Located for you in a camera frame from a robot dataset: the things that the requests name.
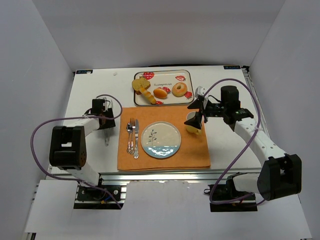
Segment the twisted baguette bread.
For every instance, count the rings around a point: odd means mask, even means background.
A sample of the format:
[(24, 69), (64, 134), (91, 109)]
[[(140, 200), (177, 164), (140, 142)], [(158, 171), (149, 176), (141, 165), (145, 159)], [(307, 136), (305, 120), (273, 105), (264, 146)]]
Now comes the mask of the twisted baguette bread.
[(155, 105), (157, 103), (155, 97), (144, 87), (140, 87), (139, 91), (152, 105)]

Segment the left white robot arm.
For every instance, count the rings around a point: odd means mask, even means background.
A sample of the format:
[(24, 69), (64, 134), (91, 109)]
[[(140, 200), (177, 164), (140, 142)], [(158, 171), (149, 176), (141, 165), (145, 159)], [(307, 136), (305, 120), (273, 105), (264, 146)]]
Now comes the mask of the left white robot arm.
[(49, 163), (82, 182), (98, 186), (101, 175), (87, 162), (86, 137), (101, 132), (104, 144), (109, 145), (110, 131), (116, 126), (112, 100), (106, 97), (93, 99), (91, 109), (84, 116), (74, 123), (52, 129)]

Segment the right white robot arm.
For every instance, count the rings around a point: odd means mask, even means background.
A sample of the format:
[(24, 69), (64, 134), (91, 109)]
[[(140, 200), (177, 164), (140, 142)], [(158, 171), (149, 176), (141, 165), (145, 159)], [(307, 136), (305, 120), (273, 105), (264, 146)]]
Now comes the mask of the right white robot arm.
[(205, 89), (199, 86), (195, 101), (188, 106), (196, 112), (184, 124), (200, 130), (208, 118), (222, 118), (246, 142), (262, 166), (258, 174), (240, 172), (230, 175), (224, 194), (236, 201), (251, 194), (260, 194), (266, 201), (299, 194), (302, 190), (300, 157), (282, 150), (259, 129), (253, 114), (241, 107), (236, 86), (223, 86), (220, 93), (221, 99), (212, 103), (205, 95)]

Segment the sliced loaf bread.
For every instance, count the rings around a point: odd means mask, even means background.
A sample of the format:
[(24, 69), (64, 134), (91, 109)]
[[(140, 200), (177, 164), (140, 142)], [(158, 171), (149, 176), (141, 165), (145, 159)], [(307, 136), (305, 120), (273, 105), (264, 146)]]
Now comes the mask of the sliced loaf bread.
[(132, 88), (138, 92), (140, 88), (148, 89), (151, 86), (151, 83), (144, 77), (134, 79), (131, 83)]

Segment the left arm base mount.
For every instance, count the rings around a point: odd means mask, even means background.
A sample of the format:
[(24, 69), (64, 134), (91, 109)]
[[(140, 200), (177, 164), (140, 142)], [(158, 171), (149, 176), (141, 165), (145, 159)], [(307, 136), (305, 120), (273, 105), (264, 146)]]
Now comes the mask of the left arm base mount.
[[(124, 185), (107, 184), (101, 187), (109, 191), (121, 207), (124, 205), (126, 196)], [(73, 208), (75, 210), (120, 210), (109, 194), (82, 185), (77, 186)]]

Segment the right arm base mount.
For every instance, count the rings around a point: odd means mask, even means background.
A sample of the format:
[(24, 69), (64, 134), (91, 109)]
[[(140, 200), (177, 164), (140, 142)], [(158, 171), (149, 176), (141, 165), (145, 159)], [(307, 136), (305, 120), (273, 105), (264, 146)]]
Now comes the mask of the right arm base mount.
[(255, 194), (258, 193), (257, 173), (241, 173), (229, 175), (225, 183), (220, 183), (211, 193), (212, 184), (203, 190), (205, 195), (214, 202), (210, 204), (212, 213), (256, 212), (258, 210)]

